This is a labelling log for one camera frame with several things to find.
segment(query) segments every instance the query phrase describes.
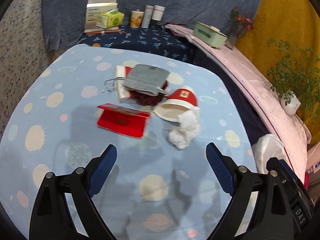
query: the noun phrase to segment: gray velvet bag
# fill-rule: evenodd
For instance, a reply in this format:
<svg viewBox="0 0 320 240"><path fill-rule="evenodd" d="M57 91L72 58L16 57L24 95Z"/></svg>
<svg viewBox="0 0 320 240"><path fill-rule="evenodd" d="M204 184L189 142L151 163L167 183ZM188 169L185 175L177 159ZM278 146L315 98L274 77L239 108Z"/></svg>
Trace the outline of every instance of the gray velvet bag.
<svg viewBox="0 0 320 240"><path fill-rule="evenodd" d="M166 82L169 71L149 65L137 64L123 82L129 90L135 90L149 96L165 93L161 88Z"/></svg>

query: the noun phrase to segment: white plush toy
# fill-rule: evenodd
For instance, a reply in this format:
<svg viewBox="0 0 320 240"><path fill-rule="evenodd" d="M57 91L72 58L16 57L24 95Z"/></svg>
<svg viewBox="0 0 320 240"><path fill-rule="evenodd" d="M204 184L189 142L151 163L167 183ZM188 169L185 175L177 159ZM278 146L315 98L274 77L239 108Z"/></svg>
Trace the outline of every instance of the white plush toy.
<svg viewBox="0 0 320 240"><path fill-rule="evenodd" d="M198 106L179 115L179 127L173 127L169 132L168 141L179 149L185 149L200 133L200 108Z"/></svg>

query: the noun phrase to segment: screw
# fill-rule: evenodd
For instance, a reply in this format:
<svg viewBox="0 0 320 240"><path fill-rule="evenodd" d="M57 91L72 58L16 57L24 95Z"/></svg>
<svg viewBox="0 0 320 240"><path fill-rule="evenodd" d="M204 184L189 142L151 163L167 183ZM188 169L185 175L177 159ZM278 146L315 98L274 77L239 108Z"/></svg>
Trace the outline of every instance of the screw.
<svg viewBox="0 0 320 240"><path fill-rule="evenodd" d="M239 171L242 172L242 173L245 173L245 172L247 172L247 170L248 170L248 169L247 169L246 167L244 167L244 166L239 166L238 169L239 169Z"/></svg>
<svg viewBox="0 0 320 240"><path fill-rule="evenodd" d="M50 179L52 176L53 176L53 173L52 173L52 172L48 172L48 173L45 175L45 177L46 177L47 179Z"/></svg>
<svg viewBox="0 0 320 240"><path fill-rule="evenodd" d="M271 174L272 177L278 176L278 173L276 171L274 171L274 170L270 171L270 174Z"/></svg>
<svg viewBox="0 0 320 240"><path fill-rule="evenodd" d="M84 168L79 167L76 169L76 174L81 174L82 172L84 172Z"/></svg>

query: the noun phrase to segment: white cup with red stripe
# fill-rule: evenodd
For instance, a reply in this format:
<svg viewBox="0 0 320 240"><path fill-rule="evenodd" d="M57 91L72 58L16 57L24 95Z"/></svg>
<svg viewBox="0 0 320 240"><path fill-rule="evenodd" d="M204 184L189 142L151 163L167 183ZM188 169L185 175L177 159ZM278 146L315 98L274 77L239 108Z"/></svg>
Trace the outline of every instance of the white cup with red stripe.
<svg viewBox="0 0 320 240"><path fill-rule="evenodd" d="M155 21L161 21L164 10L165 10L165 7L160 5L155 5L151 19Z"/></svg>
<svg viewBox="0 0 320 240"><path fill-rule="evenodd" d="M179 122L178 116L195 106L198 106L198 102L193 89L183 86L173 92L166 101L157 105L153 112L169 122Z"/></svg>

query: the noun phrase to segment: navy blue cloth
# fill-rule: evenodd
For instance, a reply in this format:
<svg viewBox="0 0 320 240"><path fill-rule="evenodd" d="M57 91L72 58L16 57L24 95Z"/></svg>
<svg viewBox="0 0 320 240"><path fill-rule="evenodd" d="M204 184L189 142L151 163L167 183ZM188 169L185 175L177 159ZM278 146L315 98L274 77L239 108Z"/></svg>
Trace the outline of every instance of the navy blue cloth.
<svg viewBox="0 0 320 240"><path fill-rule="evenodd" d="M258 113L251 106L240 88L238 88L236 83L233 82L221 67L219 67L212 59L208 58L199 49L195 53L195 60L193 64L210 70L221 78L228 89L233 102L235 103L251 145L254 145L261 136L269 133Z"/></svg>
<svg viewBox="0 0 320 240"><path fill-rule="evenodd" d="M119 33L83 35L80 44L148 52L186 63L193 63L196 46L186 38L176 37L169 30L130 28L122 25Z"/></svg>
<svg viewBox="0 0 320 240"><path fill-rule="evenodd" d="M42 0L42 29L46 49L62 49L76 44L84 27L88 0ZM261 0L117 0L124 24L132 10L145 5L165 7L161 24L176 23L193 28L196 22L212 25L228 35L229 13L234 6L254 18Z"/></svg>

